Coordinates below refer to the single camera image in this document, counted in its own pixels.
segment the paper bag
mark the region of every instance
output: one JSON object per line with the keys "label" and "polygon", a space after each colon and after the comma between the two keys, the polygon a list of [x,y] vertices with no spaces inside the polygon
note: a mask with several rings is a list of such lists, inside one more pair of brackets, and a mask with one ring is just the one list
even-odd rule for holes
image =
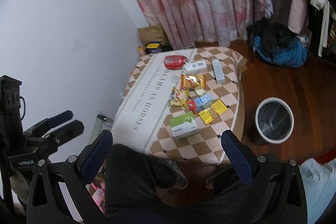
{"label": "paper bag", "polygon": [[160,42],[160,44],[164,46],[170,45],[168,37],[161,24],[140,28],[138,31],[140,39],[144,45],[147,45],[149,42],[153,41]]}

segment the red snack package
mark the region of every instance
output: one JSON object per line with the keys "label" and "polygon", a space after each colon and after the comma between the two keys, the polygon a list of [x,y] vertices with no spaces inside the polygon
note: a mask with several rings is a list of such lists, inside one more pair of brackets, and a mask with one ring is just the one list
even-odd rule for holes
{"label": "red snack package", "polygon": [[181,69],[187,58],[183,55],[167,55],[163,62],[167,69]]}

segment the snack package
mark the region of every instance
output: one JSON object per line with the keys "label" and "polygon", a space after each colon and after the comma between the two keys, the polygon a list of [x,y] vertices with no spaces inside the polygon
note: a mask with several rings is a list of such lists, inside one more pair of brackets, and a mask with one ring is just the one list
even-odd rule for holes
{"label": "snack package", "polygon": [[169,97],[170,106],[186,106],[189,99],[189,90],[178,90],[173,88]]}
{"label": "snack package", "polygon": [[197,87],[195,88],[195,93],[196,93],[197,96],[202,96],[202,95],[206,94],[206,90],[203,89],[203,88],[200,87],[200,86],[197,86]]}
{"label": "snack package", "polygon": [[189,101],[188,106],[193,113],[197,113],[210,106],[212,102],[213,100],[210,94],[205,94],[201,97]]}
{"label": "snack package", "polygon": [[208,125],[216,120],[220,115],[222,115],[225,111],[227,111],[227,107],[224,103],[219,99],[215,101],[210,107],[199,112],[199,116],[203,120],[203,122]]}
{"label": "snack package", "polygon": [[194,90],[198,86],[204,89],[205,87],[204,75],[182,75],[180,90]]}
{"label": "snack package", "polygon": [[181,69],[187,60],[184,55],[167,55],[163,63],[167,69]]}

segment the metal screw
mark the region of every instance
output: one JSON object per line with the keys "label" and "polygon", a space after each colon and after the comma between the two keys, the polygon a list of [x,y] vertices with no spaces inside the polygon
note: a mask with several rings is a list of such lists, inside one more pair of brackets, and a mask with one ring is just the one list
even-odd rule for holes
{"label": "metal screw", "polygon": [[296,165],[296,161],[293,160],[293,159],[290,159],[290,160],[289,160],[289,164],[295,166],[295,165]]}
{"label": "metal screw", "polygon": [[77,159],[77,157],[76,156],[70,156],[69,158],[68,158],[68,162],[74,162],[75,160]]}
{"label": "metal screw", "polygon": [[37,163],[38,166],[42,166],[45,164],[45,160],[39,160],[39,162]]}
{"label": "metal screw", "polygon": [[265,158],[265,156],[258,156],[257,160],[259,160],[260,162],[265,162],[266,158]]}

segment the checkered tablecloth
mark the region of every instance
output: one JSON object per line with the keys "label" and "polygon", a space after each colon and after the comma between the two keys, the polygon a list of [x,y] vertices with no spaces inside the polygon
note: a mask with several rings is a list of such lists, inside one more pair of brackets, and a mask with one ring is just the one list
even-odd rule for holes
{"label": "checkered tablecloth", "polygon": [[[131,73],[129,83],[124,92],[127,96],[130,88],[136,83],[141,72],[148,64],[151,55],[140,58],[137,68]],[[225,83],[218,85],[214,79],[211,61],[217,58],[221,61],[225,74]],[[184,107],[167,107],[166,118],[156,137],[150,143],[150,155],[174,161],[193,162],[200,164],[219,165],[228,163],[222,147],[221,134],[231,129],[241,139],[244,127],[244,96],[240,84],[241,73],[246,70],[246,59],[239,53],[226,47],[205,47],[197,49],[194,61],[206,61],[208,71],[203,73],[206,79],[205,89],[211,97],[221,99],[228,110],[209,125],[205,125],[198,114],[195,115],[199,133],[182,140],[172,137],[169,120],[172,117],[188,112]],[[192,99],[197,95],[190,93]]]}

